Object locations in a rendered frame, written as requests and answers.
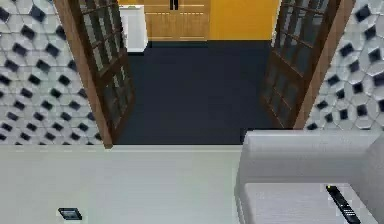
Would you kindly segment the small black flat device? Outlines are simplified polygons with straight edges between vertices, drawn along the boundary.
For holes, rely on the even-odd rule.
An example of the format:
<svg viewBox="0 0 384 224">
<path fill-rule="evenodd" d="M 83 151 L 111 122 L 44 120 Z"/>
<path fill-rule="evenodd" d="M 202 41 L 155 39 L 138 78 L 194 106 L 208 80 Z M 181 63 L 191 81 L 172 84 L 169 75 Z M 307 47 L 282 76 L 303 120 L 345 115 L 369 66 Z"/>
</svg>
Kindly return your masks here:
<svg viewBox="0 0 384 224">
<path fill-rule="evenodd" d="M 77 208 L 59 208 L 58 212 L 64 220 L 82 220 L 82 215 Z"/>
</svg>

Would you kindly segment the grey sofa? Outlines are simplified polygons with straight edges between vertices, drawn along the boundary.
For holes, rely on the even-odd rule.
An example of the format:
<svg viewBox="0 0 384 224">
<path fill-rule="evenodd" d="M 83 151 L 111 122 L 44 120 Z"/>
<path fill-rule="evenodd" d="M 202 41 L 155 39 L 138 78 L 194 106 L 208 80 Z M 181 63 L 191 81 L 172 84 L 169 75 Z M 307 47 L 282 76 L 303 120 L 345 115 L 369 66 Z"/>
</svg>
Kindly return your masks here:
<svg viewBox="0 0 384 224">
<path fill-rule="evenodd" d="M 245 135 L 234 196 L 240 224 L 384 224 L 384 133 L 255 130 Z"/>
</svg>

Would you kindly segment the black remote control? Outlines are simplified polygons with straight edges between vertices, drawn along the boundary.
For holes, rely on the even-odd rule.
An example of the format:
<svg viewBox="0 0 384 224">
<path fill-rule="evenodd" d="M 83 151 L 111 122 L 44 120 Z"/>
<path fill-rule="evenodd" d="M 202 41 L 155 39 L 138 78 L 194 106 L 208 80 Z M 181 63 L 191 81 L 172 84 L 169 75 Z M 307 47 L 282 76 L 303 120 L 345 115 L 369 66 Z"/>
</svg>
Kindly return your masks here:
<svg viewBox="0 0 384 224">
<path fill-rule="evenodd" d="M 360 219 L 336 186 L 327 185 L 326 190 L 348 224 L 361 224 Z"/>
</svg>

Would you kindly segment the dark brown glazed door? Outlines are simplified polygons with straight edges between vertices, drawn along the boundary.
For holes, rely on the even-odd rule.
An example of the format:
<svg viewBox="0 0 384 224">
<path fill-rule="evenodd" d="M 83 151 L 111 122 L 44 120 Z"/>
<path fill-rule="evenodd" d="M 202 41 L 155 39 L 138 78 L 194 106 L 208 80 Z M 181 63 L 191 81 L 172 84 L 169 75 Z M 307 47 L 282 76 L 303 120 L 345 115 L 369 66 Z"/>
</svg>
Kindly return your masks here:
<svg viewBox="0 0 384 224">
<path fill-rule="evenodd" d="M 133 111 L 135 89 L 117 0 L 68 0 L 74 16 L 83 57 L 88 68 L 85 86 L 94 89 L 87 98 L 101 141 L 112 146 Z"/>
<path fill-rule="evenodd" d="M 340 0 L 281 0 L 261 101 L 279 129 L 294 127 Z"/>
</svg>

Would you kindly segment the light wooden cupboard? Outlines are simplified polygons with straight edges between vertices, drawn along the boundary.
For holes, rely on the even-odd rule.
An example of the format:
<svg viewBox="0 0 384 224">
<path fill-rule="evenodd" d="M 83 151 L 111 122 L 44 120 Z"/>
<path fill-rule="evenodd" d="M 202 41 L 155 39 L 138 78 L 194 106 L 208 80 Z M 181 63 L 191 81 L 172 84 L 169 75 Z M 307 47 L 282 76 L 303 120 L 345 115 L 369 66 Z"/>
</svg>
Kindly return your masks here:
<svg viewBox="0 0 384 224">
<path fill-rule="evenodd" d="M 211 0 L 142 0 L 150 41 L 207 41 Z"/>
</svg>

